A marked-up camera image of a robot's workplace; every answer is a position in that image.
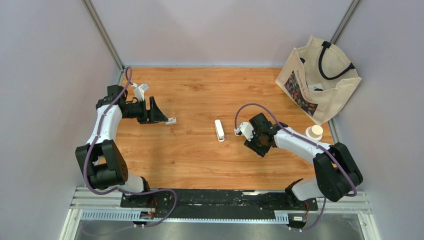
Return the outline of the white staple box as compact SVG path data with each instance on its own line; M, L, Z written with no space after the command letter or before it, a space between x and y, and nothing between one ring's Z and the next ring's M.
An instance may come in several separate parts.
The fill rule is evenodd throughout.
M175 118L175 117L170 117L170 118L168 118L168 120L165 122L165 125L166 126L169 126L169 125L174 125L174 124L176 124L177 123L177 119Z

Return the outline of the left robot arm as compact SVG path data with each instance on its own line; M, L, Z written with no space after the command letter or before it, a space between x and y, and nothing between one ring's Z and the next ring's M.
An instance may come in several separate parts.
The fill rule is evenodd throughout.
M95 194L105 195L117 189L133 195L140 207L153 201L148 182L144 177L129 173L128 166L115 143L122 119L136 119L139 124L168 122L154 97L145 99L149 85L134 84L134 98L127 101L128 92L120 85L110 85L107 95L99 99L95 108L97 119L90 138L75 150L75 156L87 187Z

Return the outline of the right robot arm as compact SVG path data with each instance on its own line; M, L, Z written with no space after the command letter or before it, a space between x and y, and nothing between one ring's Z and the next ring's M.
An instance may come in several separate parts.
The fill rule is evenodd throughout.
M287 124L272 123L263 113L242 122L235 134L243 135L244 145L264 157L271 148L296 154L313 165L315 176L299 179L285 188L285 203L299 209L305 200L326 198L337 202L357 194L363 176L347 146L341 142L328 144L294 131Z

